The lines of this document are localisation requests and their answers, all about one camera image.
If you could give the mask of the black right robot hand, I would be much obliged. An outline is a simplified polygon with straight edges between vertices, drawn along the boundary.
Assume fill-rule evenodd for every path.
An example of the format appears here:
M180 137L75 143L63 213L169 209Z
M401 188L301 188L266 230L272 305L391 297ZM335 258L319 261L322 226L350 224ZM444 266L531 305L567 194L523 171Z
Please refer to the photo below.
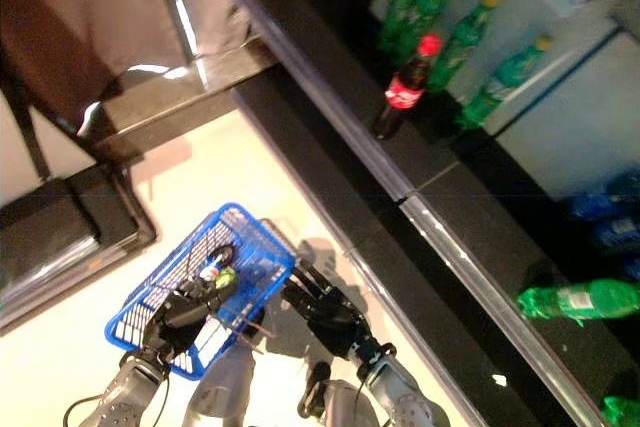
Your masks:
M373 337L364 314L314 267L295 267L281 297L333 356L366 364L381 357L382 346Z

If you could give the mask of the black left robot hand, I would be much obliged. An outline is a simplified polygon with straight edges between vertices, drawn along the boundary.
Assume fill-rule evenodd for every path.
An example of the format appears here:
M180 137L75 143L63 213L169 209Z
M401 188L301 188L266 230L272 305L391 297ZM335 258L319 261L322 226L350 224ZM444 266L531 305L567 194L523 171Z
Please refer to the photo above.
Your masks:
M143 332L141 352L152 362L168 365L186 352L207 318L214 316L236 290L236 281L188 278L172 290Z

